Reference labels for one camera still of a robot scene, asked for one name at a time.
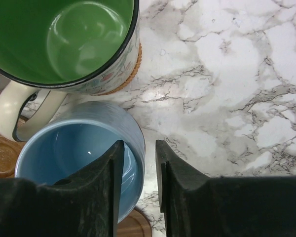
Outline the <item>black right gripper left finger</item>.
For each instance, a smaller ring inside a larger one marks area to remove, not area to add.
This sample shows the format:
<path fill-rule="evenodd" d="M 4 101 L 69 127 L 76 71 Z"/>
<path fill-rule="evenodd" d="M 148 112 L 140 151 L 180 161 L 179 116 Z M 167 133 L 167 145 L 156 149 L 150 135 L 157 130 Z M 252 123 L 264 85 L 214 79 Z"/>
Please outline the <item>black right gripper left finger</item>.
<path fill-rule="evenodd" d="M 0 178 L 0 237 L 114 237 L 124 143 L 54 185 Z"/>

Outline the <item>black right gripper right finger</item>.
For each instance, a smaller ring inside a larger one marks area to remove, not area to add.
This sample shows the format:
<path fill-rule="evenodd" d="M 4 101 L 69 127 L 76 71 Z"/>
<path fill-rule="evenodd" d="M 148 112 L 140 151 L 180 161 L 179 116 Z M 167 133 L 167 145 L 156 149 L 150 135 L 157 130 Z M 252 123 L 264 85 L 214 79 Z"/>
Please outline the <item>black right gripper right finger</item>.
<path fill-rule="evenodd" d="M 155 143 L 160 211 L 169 237 L 296 237 L 296 176 L 201 173 Z"/>

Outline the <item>brown wooden ringed coaster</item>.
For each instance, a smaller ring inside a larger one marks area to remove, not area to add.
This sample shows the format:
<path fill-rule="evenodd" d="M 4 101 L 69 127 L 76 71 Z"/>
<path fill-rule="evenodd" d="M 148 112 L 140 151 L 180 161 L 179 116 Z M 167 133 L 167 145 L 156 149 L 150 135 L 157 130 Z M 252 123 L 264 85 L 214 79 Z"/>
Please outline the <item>brown wooden ringed coaster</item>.
<path fill-rule="evenodd" d="M 152 228 L 147 216 L 138 207 L 135 207 L 118 224 L 117 237 L 152 237 Z"/>

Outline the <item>light blue mug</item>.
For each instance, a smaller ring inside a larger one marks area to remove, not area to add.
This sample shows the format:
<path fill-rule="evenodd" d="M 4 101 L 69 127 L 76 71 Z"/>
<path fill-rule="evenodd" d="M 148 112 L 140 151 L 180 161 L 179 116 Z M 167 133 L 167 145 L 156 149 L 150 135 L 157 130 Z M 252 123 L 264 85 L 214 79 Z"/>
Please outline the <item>light blue mug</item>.
<path fill-rule="evenodd" d="M 143 190 L 145 139 L 136 120 L 123 108 L 89 101 L 59 115 L 23 147 L 15 176 L 52 185 L 124 142 L 119 221 L 134 209 Z"/>

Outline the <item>green mug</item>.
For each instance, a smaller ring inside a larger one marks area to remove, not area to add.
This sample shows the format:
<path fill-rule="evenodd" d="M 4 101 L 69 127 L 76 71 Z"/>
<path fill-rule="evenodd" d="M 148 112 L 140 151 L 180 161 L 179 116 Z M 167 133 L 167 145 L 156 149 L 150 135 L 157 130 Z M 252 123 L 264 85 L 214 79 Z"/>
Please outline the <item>green mug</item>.
<path fill-rule="evenodd" d="M 0 135 L 28 141 L 68 94 L 122 85 L 139 53 L 137 0 L 0 0 Z"/>

